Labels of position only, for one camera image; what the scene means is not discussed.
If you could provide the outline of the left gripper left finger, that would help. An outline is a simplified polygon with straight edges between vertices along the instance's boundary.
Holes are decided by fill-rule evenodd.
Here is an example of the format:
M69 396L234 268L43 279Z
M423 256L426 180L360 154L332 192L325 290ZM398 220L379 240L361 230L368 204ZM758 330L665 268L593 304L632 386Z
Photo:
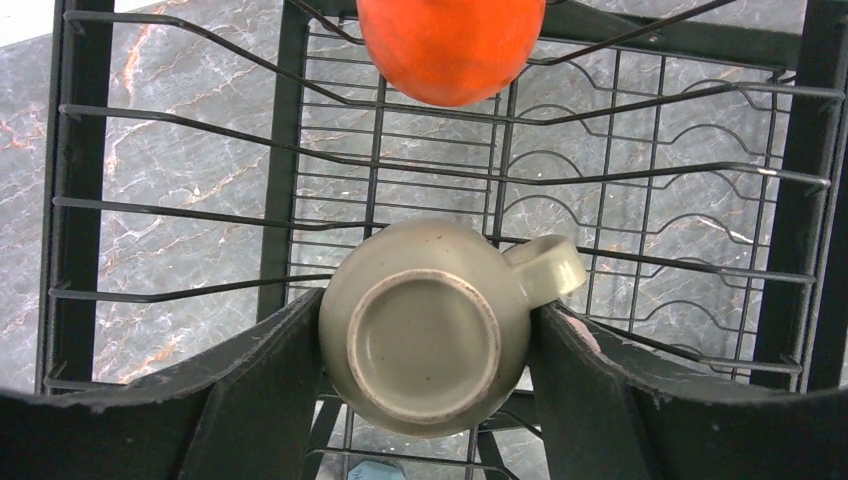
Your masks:
M297 479L322 374L311 290L123 387L1 395L5 479Z

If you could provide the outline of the orange cup top rack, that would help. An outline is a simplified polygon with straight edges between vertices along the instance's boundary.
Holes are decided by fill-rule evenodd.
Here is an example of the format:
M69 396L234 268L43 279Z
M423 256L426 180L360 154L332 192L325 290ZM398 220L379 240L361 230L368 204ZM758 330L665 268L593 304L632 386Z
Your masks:
M371 0L356 4L364 44L386 81L414 100L459 107L503 90L539 38L541 0Z

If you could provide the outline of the beige grey mug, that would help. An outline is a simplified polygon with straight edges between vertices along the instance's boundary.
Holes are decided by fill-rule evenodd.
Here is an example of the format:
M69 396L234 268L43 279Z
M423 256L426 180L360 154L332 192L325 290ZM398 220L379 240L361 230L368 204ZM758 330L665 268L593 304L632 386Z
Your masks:
M343 260L323 294L318 332L327 374L374 425L424 438L459 433L515 389L532 311L586 279L563 235L502 251L446 219L392 224Z

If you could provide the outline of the blue ribbed mug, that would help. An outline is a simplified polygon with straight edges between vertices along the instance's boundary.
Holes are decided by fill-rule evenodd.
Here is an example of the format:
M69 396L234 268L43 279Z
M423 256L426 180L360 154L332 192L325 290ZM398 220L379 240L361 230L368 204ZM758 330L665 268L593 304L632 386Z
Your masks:
M406 476L398 466L376 462L362 461L347 474L348 480L406 480Z

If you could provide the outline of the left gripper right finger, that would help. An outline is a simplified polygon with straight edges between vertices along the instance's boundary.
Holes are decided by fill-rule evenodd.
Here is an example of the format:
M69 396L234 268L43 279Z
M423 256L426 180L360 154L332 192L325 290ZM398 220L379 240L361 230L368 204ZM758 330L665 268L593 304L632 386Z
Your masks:
M553 306L529 369L554 479L843 479L847 393L746 385L658 357Z

